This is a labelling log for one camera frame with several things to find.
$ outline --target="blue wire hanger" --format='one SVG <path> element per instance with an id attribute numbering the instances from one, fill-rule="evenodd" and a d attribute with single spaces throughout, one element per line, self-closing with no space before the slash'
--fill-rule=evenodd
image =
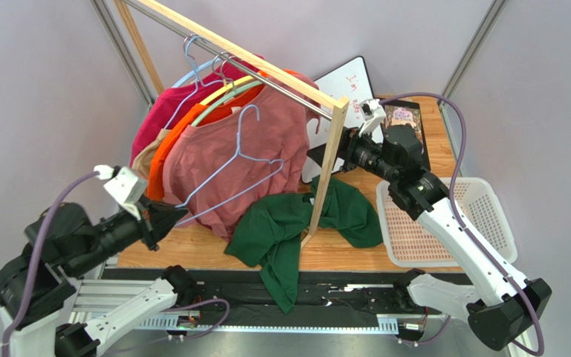
<path id="1" fill-rule="evenodd" d="M 192 74 L 196 79 L 196 81 L 194 83 L 196 85 L 196 88 L 193 90 L 193 92 L 191 92 L 191 94 L 187 95 L 180 102 L 180 104 L 178 104 L 178 107 L 175 108 L 175 111 L 171 115 L 171 118 L 169 118 L 169 121 L 167 121 L 167 124 L 164 126 L 165 129 L 169 129 L 169 126 L 173 122 L 173 119 L 175 119 L 175 116 L 180 111 L 180 108 L 187 102 L 187 100 L 189 100 L 189 98 L 191 98 L 193 95 L 195 95 L 198 92 L 200 85 L 202 85 L 204 87 L 208 87 L 208 86 L 212 86 L 214 84 L 219 84 L 219 83 L 223 84 L 224 83 L 224 80 L 223 80 L 224 76 L 222 75 L 221 76 L 222 80 L 214 80 L 211 83 L 204 84 L 204 81 L 202 80 L 202 78 L 199 75 L 200 68 L 198 67 L 198 64 L 196 63 L 196 58 L 189 54 L 189 48 L 191 47 L 191 44 L 193 44 L 193 42 L 196 41 L 197 39 L 204 40 L 204 38 L 202 38 L 201 36 L 192 35 L 192 36 L 187 37 L 187 40 L 185 40 L 185 42 L 184 42 L 184 58 L 186 58 L 187 62 L 191 65 L 192 71 L 190 72 L 190 74 Z"/>
<path id="2" fill-rule="evenodd" d="M 217 205 L 207 209 L 204 212 L 198 213 L 195 216 L 192 216 L 190 218 L 187 218 L 183 221 L 178 222 L 176 225 L 181 225 L 185 222 L 189 222 L 191 219 L 195 219 L 198 218 L 206 213 L 211 212 L 212 210 L 215 210 L 218 207 L 221 207 L 222 205 L 227 204 L 230 201 L 233 201 L 234 199 L 236 199 L 237 197 L 243 195 L 244 193 L 247 193 L 248 191 L 254 189 L 255 187 L 257 187 L 259 184 L 261 184 L 262 182 L 264 182 L 265 180 L 269 179 L 270 177 L 276 175 L 279 171 L 281 171 L 281 169 L 283 168 L 283 159 L 282 158 L 275 158 L 273 160 L 267 159 L 267 158 L 253 158 L 251 156 L 245 155 L 242 152 L 242 119 L 244 117 L 244 114 L 250 109 L 250 108 L 255 108 L 255 112 L 257 113 L 257 121 L 259 121 L 259 108 L 257 108 L 256 105 L 251 104 L 249 106 L 246 106 L 240 113 L 239 113 L 239 118 L 237 119 L 237 148 L 235 150 L 235 155 L 233 155 L 232 158 L 230 158 L 228 161 L 226 161 L 226 163 L 224 165 L 222 165 L 222 167 L 220 167 L 219 169 L 217 169 L 216 172 L 214 172 L 209 178 L 206 179 L 206 181 L 202 182 L 202 184 L 200 184 L 188 197 L 186 200 L 184 200 L 183 204 L 177 205 L 175 206 L 176 208 L 182 208 L 185 207 L 187 205 L 187 202 L 189 202 L 191 200 L 191 198 L 198 192 L 200 191 L 200 189 L 202 189 L 210 180 L 212 180 L 218 173 L 220 173 L 226 166 L 228 166 L 237 156 L 241 156 L 243 158 L 247 158 L 248 160 L 252 160 L 252 161 L 257 161 L 257 162 L 267 162 L 268 164 L 272 165 L 275 162 L 280 162 L 281 165 L 279 165 L 279 169 L 273 173 L 271 173 L 270 175 L 266 176 L 265 178 L 262 178 L 261 180 L 259 180 L 259 182 L 257 182 L 256 184 L 253 184 L 252 186 L 250 186 L 249 188 L 243 190 L 240 193 L 237 193 L 235 196 L 230 197 L 229 199 L 223 201 L 222 203 L 218 203 Z"/>
<path id="3" fill-rule="evenodd" d="M 217 56 L 216 58 L 204 62 L 202 63 L 199 67 L 198 67 L 198 73 L 202 72 L 203 70 L 209 68 L 209 67 L 213 67 L 214 65 L 220 63 L 222 61 L 222 58 Z M 184 75 L 184 77 L 182 77 L 178 82 L 175 82 L 175 84 L 173 85 L 173 88 L 178 88 L 179 86 L 182 86 L 185 82 L 187 82 L 188 80 L 190 80 L 191 78 L 195 78 L 196 74 L 194 71 L 191 71 L 187 74 Z"/>

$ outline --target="wooden surface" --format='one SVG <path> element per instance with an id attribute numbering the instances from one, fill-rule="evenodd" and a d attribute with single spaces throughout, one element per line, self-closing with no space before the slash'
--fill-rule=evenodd
<path id="1" fill-rule="evenodd" d="M 155 69 L 152 58 L 149 55 L 149 51 L 145 46 L 141 32 L 138 30 L 138 26 L 136 26 L 136 21 L 134 21 L 132 13 L 129 12 L 129 7 L 127 7 L 127 5 L 121 0 L 114 0 L 114 3 L 116 4 L 116 8 L 118 9 L 118 13 L 123 20 L 125 27 L 127 28 L 127 32 L 129 32 L 129 36 L 134 42 L 134 46 L 136 46 L 138 54 L 141 56 L 141 60 L 143 61 L 145 69 L 153 82 L 155 90 L 158 94 L 162 93 L 164 85 L 162 84 L 160 76 L 158 76 L 158 72 Z"/>
<path id="2" fill-rule="evenodd" d="M 269 62 L 266 62 L 265 60 L 255 56 L 251 52 L 246 51 L 244 48 L 241 48 L 238 45 L 235 45 L 234 43 L 221 37 L 217 33 L 214 33 L 211 30 L 196 24 L 195 22 L 180 15 L 179 13 L 176 13 L 174 10 L 169 9 L 168 7 L 160 4 L 159 2 L 154 0 L 137 0 L 137 1 L 142 5 L 147 6 L 149 9 L 155 11 L 156 13 L 182 26 L 183 28 L 188 29 L 190 32 L 196 33 L 204 37 L 217 47 L 227 51 L 230 54 L 234 54 L 241 60 L 244 60 L 252 64 L 253 66 L 257 67 L 258 69 L 268 73 L 272 77 L 276 78 L 282 83 L 285 83 L 286 85 L 290 86 L 292 89 L 298 91 L 299 93 L 305 95 L 306 97 L 313 99 L 317 103 L 322 104 L 327 108 L 334 108 L 335 106 L 340 106 L 339 102 L 331 98 L 329 95 L 319 91 L 316 88 L 313 88 L 309 84 L 304 83 L 302 80 L 299 80 L 298 78 L 291 76 L 281 68 L 276 67 L 275 65 Z"/>
<path id="3" fill-rule="evenodd" d="M 327 147 L 325 155 L 323 155 L 323 164 L 321 165 L 320 177 L 318 179 L 318 189 L 314 197 L 314 210 L 312 211 L 312 220 L 310 221 L 309 231 L 301 246 L 306 245 L 318 230 L 320 215 L 323 212 L 323 203 L 329 188 L 329 179 L 332 177 L 332 169 L 336 162 L 336 153 L 338 152 L 338 144 L 341 141 L 345 118 L 347 117 L 347 108 L 349 105 L 348 97 L 341 97 L 338 100 L 340 106 L 335 106 L 332 110 L 332 122 L 329 124 L 329 135 L 327 138 Z"/>
<path id="4" fill-rule="evenodd" d="M 414 97 L 420 103 L 422 123 L 426 136 L 430 166 L 439 177 L 450 177 L 455 165 L 442 116 L 436 101 L 428 97 Z M 335 178 L 357 187 L 375 207 L 375 187 L 381 179 L 356 169 L 338 173 Z M 300 185 L 302 191 L 309 186 Z M 159 243 L 157 252 L 147 251 L 143 244 L 134 244 L 120 254 L 118 265 L 122 267 L 166 268 L 180 264 L 185 268 L 248 269 L 235 257 L 224 254 L 226 242 L 208 229 L 194 225 L 174 229 Z M 394 265 L 384 244 L 374 248 L 356 249 L 335 230 L 319 229 L 301 254 L 300 270 L 333 271 L 406 271 Z M 460 271 L 459 268 L 435 268 L 427 271 Z"/>

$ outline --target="clothing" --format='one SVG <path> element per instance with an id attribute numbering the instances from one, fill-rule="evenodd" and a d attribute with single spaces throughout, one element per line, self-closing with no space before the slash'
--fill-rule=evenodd
<path id="1" fill-rule="evenodd" d="M 319 176 L 312 180 L 316 195 Z M 284 193 L 266 196 L 248 209 L 237 225 L 225 253 L 247 266 L 261 265 L 259 273 L 266 289 L 285 313 L 297 301 L 301 232 L 312 219 L 311 194 Z M 378 214 L 358 189 L 336 178 L 321 211 L 319 226 L 335 228 L 356 248 L 382 243 Z"/>
<path id="2" fill-rule="evenodd" d="M 317 88 L 308 77 L 302 74 L 295 77 Z M 284 163 L 281 171 L 270 179 L 197 219 L 227 241 L 253 202 L 267 195 L 297 191 L 309 149 L 306 125 L 314 117 L 314 113 L 305 106 L 267 86 L 248 104 L 259 108 L 260 120 L 257 120 L 257 111 L 253 109 L 244 114 L 240 135 L 242 153 L 254 158 L 280 158 Z M 239 115 L 235 113 L 215 123 L 188 126 L 184 130 L 164 163 L 165 199 L 171 196 L 185 202 L 190 193 L 233 157 Z M 269 176 L 279 166 L 278 162 L 269 164 L 241 156 L 235 158 L 189 200 L 189 212 L 195 215 L 205 212 Z"/>
<path id="3" fill-rule="evenodd" d="M 235 97 L 230 102 L 215 108 L 204 120 L 200 123 L 201 126 L 226 118 L 233 114 L 233 108 L 243 107 L 248 102 L 253 100 L 261 92 L 263 86 L 251 88 L 240 96 Z M 175 145 L 175 142 L 180 138 L 180 134 L 195 120 L 208 106 L 196 104 L 193 108 L 182 118 L 178 124 L 173 127 L 173 130 L 164 138 L 160 147 L 156 150 L 154 157 L 151 161 L 151 170 L 149 171 L 149 184 L 147 185 L 147 197 L 155 201 L 160 201 L 164 198 L 163 187 L 163 169 L 164 163 Z"/>
<path id="4" fill-rule="evenodd" d="M 141 174 L 143 177 L 149 177 L 149 171 L 152 167 L 152 159 L 155 155 L 156 150 L 158 150 L 160 143 L 169 134 L 171 130 L 162 129 L 156 139 L 149 145 L 147 145 L 141 153 L 139 153 L 134 162 L 132 162 L 132 169 L 137 173 Z"/>
<path id="5" fill-rule="evenodd" d="M 252 71 L 257 71 L 257 68 L 253 67 L 252 65 L 246 62 L 242 63 Z M 224 77 L 230 78 L 232 80 L 238 80 L 239 78 L 246 76 L 244 72 L 228 63 L 225 63 L 222 66 L 222 73 Z M 211 73 L 204 77 L 202 81 L 205 84 L 208 84 L 221 79 L 222 78 L 218 74 Z M 193 96 L 191 96 L 191 98 L 187 99 L 180 110 L 178 110 L 178 113 L 175 114 L 175 117 L 171 122 L 171 125 L 169 125 L 168 129 L 173 128 L 174 125 L 179 122 L 180 119 L 182 119 L 182 117 L 184 117 L 189 109 L 193 108 L 195 104 L 200 103 L 203 99 L 221 87 L 222 86 L 216 84 L 212 86 L 200 86 L 198 91 Z M 167 122 L 169 119 L 171 119 L 173 113 L 178 108 L 178 105 L 180 105 L 182 100 L 188 97 L 189 94 L 193 93 L 195 90 L 195 84 L 189 84 L 187 86 L 178 88 L 166 89 L 160 94 L 158 99 L 155 101 L 151 111 L 149 111 L 149 114 L 141 124 L 141 127 L 136 133 L 136 137 L 132 142 L 132 156 L 129 160 L 130 165 L 134 162 L 136 156 L 141 153 L 141 151 L 143 151 L 147 145 L 151 144 L 155 140 L 158 133 L 164 129 L 164 127 L 167 125 Z"/>

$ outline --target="wooden table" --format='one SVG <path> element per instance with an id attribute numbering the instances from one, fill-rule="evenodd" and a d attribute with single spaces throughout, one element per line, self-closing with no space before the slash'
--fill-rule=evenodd
<path id="1" fill-rule="evenodd" d="M 455 161 L 436 101 L 414 97 L 420 104 L 431 170 L 439 177 L 450 177 Z M 335 178 L 357 187 L 375 208 L 375 187 L 380 178 L 358 168 L 338 173 Z M 249 269 L 237 258 L 224 254 L 226 242 L 211 231 L 193 225 L 176 228 L 159 243 L 160 250 L 148 251 L 143 244 L 134 244 L 118 258 L 120 267 L 166 268 L 176 264 L 185 268 Z M 303 248 L 300 270 L 330 271 L 405 271 L 393 264 L 384 244 L 374 248 L 353 248 L 336 230 L 319 229 Z M 432 268 L 428 271 L 460 271 L 459 268 Z"/>

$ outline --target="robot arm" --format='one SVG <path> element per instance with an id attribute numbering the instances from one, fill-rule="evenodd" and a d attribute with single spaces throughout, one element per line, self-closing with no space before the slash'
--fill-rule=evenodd
<path id="1" fill-rule="evenodd" d="M 552 290 L 543 279 L 528 280 L 508 264 L 463 214 L 458 222 L 451 206 L 456 202 L 448 198 L 448 188 L 422 166 L 422 143 L 413 128 L 391 126 L 384 132 L 382 145 L 377 144 L 370 133 L 386 117 L 384 108 L 377 100 L 367 100 L 361 109 L 365 124 L 343 130 L 338 149 L 338 157 L 345 160 L 343 170 L 362 167 L 388 181 L 393 202 L 446 247 L 473 283 L 456 286 L 423 271 L 410 271 L 406 279 L 394 284 L 405 299 L 400 305 L 429 306 L 467 320 L 486 346 L 503 349 L 532 325 L 524 299 L 513 284 L 523 287 L 538 317 Z M 319 151 L 309 156 L 315 160 Z"/>
<path id="2" fill-rule="evenodd" d="M 160 242 L 183 217 L 186 208 L 176 208 L 152 202 L 142 196 L 146 182 L 131 170 L 97 167 L 102 179 L 109 179 L 106 189 L 123 207 L 108 219 L 92 225 L 80 205 L 64 203 L 58 206 L 45 237 L 36 279 L 30 291 L 30 305 L 22 322 L 12 333 L 3 355 L 10 356 L 91 356 L 86 350 L 100 354 L 103 349 L 150 315 L 178 303 L 193 302 L 195 282 L 185 270 L 168 269 L 161 279 L 141 294 L 105 318 L 91 321 L 85 327 L 60 327 L 57 316 L 63 303 L 76 289 L 68 279 L 76 279 L 138 240 L 150 250 Z M 22 254 L 0 270 L 0 312 L 5 325 L 18 315 L 25 293 L 30 269 L 30 257 L 38 241 L 46 212 L 25 229 L 29 240 Z M 55 330 L 59 332 L 55 350 Z"/>

